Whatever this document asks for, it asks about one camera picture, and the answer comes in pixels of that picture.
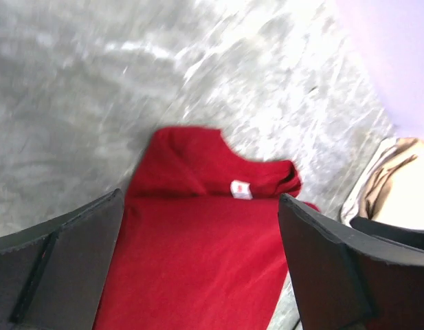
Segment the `red t shirt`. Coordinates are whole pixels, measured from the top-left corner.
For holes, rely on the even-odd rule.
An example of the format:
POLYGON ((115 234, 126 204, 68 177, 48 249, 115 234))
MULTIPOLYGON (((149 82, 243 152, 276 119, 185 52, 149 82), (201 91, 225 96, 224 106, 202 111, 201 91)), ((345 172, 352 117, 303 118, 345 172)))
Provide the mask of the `red t shirt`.
POLYGON ((96 329, 266 329, 288 267, 279 196, 289 160, 253 162, 218 129, 152 136, 125 198, 96 329))

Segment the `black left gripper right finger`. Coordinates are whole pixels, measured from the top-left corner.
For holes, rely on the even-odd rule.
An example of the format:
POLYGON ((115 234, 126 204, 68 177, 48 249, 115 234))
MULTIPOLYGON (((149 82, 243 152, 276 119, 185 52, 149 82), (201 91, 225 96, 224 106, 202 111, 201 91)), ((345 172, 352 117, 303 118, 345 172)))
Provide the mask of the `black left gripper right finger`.
POLYGON ((424 247, 282 195, 278 220, 304 329, 424 329, 424 247))

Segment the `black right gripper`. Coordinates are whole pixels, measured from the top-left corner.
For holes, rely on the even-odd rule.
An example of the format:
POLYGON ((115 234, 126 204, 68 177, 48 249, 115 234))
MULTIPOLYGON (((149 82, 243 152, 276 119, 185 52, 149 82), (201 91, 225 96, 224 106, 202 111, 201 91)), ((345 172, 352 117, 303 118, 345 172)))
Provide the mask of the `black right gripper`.
POLYGON ((367 235, 424 250, 424 230, 400 228, 363 217, 353 218, 350 225, 367 235))

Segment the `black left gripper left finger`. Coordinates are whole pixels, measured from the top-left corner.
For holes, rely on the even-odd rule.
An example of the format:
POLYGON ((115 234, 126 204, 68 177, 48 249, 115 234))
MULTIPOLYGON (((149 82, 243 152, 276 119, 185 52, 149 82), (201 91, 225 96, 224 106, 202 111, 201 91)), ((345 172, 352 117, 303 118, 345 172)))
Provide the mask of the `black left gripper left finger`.
POLYGON ((91 329, 123 211, 115 189, 0 237, 0 329, 91 329))

